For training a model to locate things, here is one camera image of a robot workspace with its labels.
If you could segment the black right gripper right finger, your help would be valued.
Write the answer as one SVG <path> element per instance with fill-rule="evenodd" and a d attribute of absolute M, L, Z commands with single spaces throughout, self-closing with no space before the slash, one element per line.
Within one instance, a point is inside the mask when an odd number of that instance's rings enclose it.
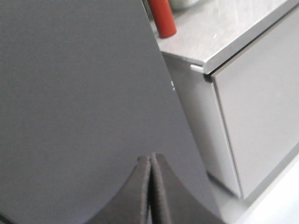
<path fill-rule="evenodd" d="M 163 154 L 150 158 L 150 208 L 154 224 L 223 224 L 172 171 Z"/>

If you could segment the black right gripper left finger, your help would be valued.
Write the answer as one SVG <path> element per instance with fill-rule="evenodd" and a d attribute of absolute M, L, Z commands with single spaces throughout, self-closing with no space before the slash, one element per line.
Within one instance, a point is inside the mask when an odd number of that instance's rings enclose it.
<path fill-rule="evenodd" d="M 146 224 L 149 212 L 150 158 L 141 156 L 115 196 L 88 224 Z"/>

